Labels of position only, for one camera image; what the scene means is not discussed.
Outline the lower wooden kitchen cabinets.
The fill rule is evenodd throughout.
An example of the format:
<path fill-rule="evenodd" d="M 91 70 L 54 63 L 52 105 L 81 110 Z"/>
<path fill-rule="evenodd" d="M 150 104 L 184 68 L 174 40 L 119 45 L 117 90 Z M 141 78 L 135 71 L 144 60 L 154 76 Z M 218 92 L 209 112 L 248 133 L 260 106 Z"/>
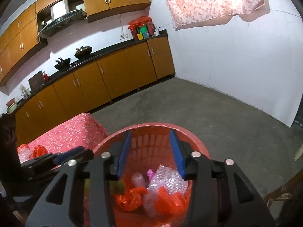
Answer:
<path fill-rule="evenodd" d="M 78 114 L 175 75 L 168 34 L 126 42 L 59 73 L 16 111 L 16 145 Z"/>

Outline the black wok with lid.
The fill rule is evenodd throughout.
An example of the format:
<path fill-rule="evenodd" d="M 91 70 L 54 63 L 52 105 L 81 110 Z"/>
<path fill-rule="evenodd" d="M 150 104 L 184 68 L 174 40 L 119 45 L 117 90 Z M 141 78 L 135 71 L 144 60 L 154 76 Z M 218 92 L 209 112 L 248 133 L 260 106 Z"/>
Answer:
<path fill-rule="evenodd" d="M 77 59 L 83 59 L 83 58 L 87 58 L 88 56 L 90 56 L 90 54 L 92 53 L 92 47 L 91 46 L 81 46 L 80 48 L 76 48 L 76 52 L 74 54 L 74 56 Z"/>

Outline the orange plastic bag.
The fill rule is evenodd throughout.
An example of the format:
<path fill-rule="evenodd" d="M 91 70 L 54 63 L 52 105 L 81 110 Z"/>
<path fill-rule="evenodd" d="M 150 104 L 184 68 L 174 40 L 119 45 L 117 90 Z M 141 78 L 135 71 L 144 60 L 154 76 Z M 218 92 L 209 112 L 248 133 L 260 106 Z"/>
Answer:
<path fill-rule="evenodd" d="M 132 212 L 143 204 L 143 198 L 148 193 L 145 187 L 135 187 L 124 194 L 115 196 L 117 207 L 124 212 Z"/>

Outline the clear plastic bag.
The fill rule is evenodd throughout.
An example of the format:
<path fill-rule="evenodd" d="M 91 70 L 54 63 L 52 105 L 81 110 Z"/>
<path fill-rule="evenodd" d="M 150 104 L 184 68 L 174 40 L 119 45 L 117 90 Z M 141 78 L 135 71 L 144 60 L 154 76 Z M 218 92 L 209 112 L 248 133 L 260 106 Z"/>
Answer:
<path fill-rule="evenodd" d="M 131 177 L 131 182 L 135 187 L 146 187 L 145 179 L 141 173 L 134 173 Z"/>

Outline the clear bubble wrap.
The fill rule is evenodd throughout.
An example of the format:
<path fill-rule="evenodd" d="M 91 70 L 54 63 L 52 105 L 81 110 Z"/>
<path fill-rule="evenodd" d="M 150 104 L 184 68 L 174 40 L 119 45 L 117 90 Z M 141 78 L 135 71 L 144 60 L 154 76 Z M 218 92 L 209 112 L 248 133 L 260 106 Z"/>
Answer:
<path fill-rule="evenodd" d="M 159 165 L 156 173 L 147 187 L 149 192 L 158 192 L 158 189 L 164 187 L 170 195 L 180 193 L 184 195 L 188 188 L 188 182 L 173 168 Z"/>

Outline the wooden chair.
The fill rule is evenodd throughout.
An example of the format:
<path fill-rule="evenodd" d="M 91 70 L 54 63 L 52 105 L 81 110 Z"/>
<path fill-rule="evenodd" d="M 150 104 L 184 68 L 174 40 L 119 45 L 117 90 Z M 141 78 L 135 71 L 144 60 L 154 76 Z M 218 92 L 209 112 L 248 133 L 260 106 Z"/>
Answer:
<path fill-rule="evenodd" d="M 268 209 L 273 202 L 283 202 L 278 217 L 278 223 L 294 222 L 302 217 L 302 170 L 293 176 L 287 183 L 266 195 L 263 200 Z"/>

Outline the yellow green plastic bag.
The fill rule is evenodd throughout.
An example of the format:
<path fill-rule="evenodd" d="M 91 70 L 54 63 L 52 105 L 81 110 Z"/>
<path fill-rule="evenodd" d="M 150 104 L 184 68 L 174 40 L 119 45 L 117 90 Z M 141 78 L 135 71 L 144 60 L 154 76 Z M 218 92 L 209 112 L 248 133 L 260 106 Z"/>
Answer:
<path fill-rule="evenodd" d="M 109 189 L 110 193 L 113 195 L 121 195 L 126 192 L 126 186 L 122 179 L 119 179 L 118 181 L 109 181 Z"/>

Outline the stacked basins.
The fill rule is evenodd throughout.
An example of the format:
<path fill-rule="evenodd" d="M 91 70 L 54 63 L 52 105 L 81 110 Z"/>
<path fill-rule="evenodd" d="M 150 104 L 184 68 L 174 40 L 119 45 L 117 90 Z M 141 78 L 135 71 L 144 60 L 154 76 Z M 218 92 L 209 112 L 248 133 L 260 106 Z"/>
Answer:
<path fill-rule="evenodd" d="M 12 98 L 7 102 L 7 113 L 11 114 L 17 108 L 17 102 L 15 98 Z"/>

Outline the black wok left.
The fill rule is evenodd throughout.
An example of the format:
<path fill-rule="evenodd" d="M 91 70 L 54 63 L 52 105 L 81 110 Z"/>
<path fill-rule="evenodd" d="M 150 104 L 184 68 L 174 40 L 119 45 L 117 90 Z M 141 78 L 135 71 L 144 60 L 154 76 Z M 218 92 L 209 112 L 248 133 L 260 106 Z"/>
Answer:
<path fill-rule="evenodd" d="M 67 59 L 56 59 L 56 65 L 54 66 L 57 70 L 60 70 L 61 72 L 67 70 L 70 67 L 70 58 Z"/>

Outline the red bag on containers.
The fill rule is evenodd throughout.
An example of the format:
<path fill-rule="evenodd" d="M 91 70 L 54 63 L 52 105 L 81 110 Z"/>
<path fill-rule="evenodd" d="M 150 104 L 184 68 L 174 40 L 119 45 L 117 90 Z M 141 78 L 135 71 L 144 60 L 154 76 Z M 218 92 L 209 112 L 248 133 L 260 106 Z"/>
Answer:
<path fill-rule="evenodd" d="M 154 36 L 155 26 L 152 18 L 146 15 L 141 16 L 128 23 L 134 40 L 143 40 Z"/>

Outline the purple plastic bag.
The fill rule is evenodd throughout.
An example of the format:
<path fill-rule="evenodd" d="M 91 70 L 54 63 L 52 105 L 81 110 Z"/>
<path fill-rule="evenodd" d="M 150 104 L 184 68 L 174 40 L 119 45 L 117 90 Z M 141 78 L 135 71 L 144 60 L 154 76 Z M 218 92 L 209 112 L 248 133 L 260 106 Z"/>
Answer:
<path fill-rule="evenodd" d="M 147 172 L 146 172 L 146 175 L 148 177 L 148 180 L 151 181 L 155 175 L 154 171 L 152 169 L 149 169 Z"/>

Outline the dark cutting board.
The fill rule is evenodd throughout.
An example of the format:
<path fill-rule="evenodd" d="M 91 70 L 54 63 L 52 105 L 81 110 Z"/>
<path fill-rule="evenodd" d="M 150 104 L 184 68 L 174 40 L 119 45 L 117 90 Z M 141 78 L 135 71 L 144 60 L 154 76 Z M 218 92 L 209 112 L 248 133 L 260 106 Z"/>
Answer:
<path fill-rule="evenodd" d="M 35 74 L 33 77 L 31 77 L 29 80 L 29 86 L 30 91 L 35 92 L 40 87 L 42 87 L 45 84 L 44 74 L 42 71 L 39 71 L 37 74 Z"/>

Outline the white plastic bag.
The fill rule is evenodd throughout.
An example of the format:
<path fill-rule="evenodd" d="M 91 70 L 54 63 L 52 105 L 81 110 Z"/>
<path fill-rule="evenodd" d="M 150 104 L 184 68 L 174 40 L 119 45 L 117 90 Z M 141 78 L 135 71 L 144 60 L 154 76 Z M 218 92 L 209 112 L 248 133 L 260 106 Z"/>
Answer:
<path fill-rule="evenodd" d="M 31 158 L 32 150 L 27 144 L 22 144 L 17 148 L 17 153 L 19 156 L 20 163 L 24 163 Z"/>

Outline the red plastic bag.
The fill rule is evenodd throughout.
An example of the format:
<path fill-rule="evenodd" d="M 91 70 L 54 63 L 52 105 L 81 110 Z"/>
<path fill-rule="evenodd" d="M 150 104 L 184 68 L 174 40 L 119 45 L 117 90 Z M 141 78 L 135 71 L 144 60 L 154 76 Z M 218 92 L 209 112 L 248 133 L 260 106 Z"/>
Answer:
<path fill-rule="evenodd" d="M 180 193 L 169 194 L 165 187 L 158 189 L 155 210 L 161 215 L 181 215 L 187 209 L 186 198 Z"/>

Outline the glass jar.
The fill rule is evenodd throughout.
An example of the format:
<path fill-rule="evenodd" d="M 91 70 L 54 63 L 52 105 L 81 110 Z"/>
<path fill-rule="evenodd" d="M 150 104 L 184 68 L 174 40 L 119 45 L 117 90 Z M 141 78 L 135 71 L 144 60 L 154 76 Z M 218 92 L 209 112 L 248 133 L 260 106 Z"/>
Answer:
<path fill-rule="evenodd" d="M 30 91 L 23 84 L 20 85 L 20 91 L 24 99 L 27 99 L 29 97 Z"/>

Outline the range hood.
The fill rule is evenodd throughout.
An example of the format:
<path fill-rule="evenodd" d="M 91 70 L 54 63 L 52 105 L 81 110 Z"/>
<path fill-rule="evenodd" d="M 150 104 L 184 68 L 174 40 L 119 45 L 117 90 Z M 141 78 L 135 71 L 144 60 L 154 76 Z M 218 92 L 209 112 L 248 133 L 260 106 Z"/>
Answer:
<path fill-rule="evenodd" d="M 49 38 L 87 17 L 83 0 L 62 0 L 37 14 L 39 38 Z"/>

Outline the small red bottle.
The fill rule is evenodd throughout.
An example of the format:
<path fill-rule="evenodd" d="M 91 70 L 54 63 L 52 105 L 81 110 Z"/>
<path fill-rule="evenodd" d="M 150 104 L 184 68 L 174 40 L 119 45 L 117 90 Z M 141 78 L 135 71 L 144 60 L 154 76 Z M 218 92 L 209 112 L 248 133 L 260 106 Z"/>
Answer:
<path fill-rule="evenodd" d="M 45 71 L 43 72 L 43 77 L 44 77 L 45 82 L 49 81 L 49 76 L 47 75 L 47 73 Z"/>

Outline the red plastic laundry basket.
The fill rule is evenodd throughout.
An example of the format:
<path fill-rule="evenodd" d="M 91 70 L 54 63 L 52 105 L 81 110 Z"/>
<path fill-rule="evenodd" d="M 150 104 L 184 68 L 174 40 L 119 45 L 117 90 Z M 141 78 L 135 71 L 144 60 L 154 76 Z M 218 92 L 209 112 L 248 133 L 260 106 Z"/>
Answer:
<path fill-rule="evenodd" d="M 156 172 L 159 165 L 176 169 L 172 149 L 169 143 L 169 133 L 175 130 L 179 139 L 188 142 L 193 150 L 209 157 L 209 153 L 203 142 L 185 128 L 173 124 L 152 122 L 137 124 L 121 129 L 97 144 L 93 152 L 95 156 L 109 151 L 110 146 L 124 140 L 125 134 L 131 131 L 131 140 L 127 164 L 124 169 L 122 181 L 127 190 L 135 186 L 132 176 L 140 173 L 145 183 L 149 183 L 147 172 Z M 121 210 L 115 203 L 114 197 L 110 196 L 113 216 L 117 226 L 183 226 L 188 209 L 178 215 L 161 215 L 154 209 L 153 198 L 148 196 L 143 199 L 143 205 L 131 212 Z"/>

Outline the red floral tablecloth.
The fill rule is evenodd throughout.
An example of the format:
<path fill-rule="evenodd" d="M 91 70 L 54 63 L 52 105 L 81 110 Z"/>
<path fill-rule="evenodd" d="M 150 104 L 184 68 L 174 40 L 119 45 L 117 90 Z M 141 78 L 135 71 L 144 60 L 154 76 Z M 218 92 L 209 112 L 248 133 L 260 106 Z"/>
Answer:
<path fill-rule="evenodd" d="M 82 113 L 50 129 L 27 145 L 31 150 L 42 145 L 48 153 L 56 154 L 79 146 L 93 150 L 106 137 L 106 129 L 89 113 Z"/>

